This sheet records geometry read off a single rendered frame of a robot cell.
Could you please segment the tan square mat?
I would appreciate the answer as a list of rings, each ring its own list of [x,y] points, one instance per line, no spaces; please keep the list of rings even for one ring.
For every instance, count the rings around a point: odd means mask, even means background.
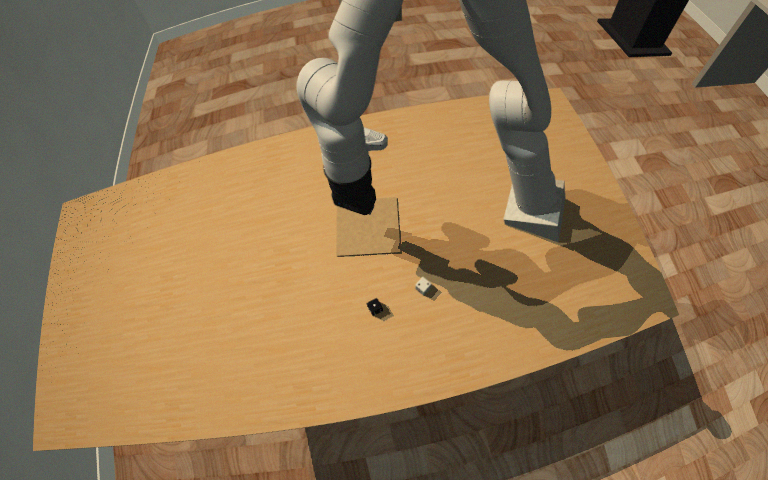
[[[397,197],[374,206],[371,215],[337,206],[336,256],[400,253]]]

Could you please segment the black die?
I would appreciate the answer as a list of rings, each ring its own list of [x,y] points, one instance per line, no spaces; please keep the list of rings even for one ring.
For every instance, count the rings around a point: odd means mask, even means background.
[[[380,304],[378,298],[375,298],[375,299],[371,300],[370,302],[368,302],[367,303],[367,307],[370,310],[372,316],[374,316],[374,315],[376,315],[376,314],[378,314],[378,313],[383,311],[383,307]]]

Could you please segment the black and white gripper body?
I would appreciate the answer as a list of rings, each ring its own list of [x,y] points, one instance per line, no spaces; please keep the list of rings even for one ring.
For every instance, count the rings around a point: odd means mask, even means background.
[[[388,145],[388,137],[365,127],[364,131],[367,145],[358,158],[347,163],[334,163],[322,155],[322,161],[334,205],[368,215],[376,202],[375,189],[371,185],[372,162],[369,151],[384,150]]]

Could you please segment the white die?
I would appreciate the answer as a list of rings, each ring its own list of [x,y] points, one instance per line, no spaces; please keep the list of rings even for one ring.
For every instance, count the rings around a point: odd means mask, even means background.
[[[432,283],[430,283],[427,279],[422,277],[416,284],[415,289],[420,292],[422,295],[425,295],[431,288]]]

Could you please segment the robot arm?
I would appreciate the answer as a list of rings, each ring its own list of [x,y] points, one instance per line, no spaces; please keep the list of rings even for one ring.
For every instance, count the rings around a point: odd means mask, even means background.
[[[459,2],[474,39],[519,81],[493,84],[490,113],[506,155],[518,208],[527,215],[544,214],[557,203],[555,175],[543,132],[551,121],[551,101],[527,1]],[[299,73],[298,98],[317,133],[322,155],[331,162],[347,163],[364,152],[360,116],[372,98],[380,51],[402,3],[342,0],[329,31],[338,63],[316,58]]]

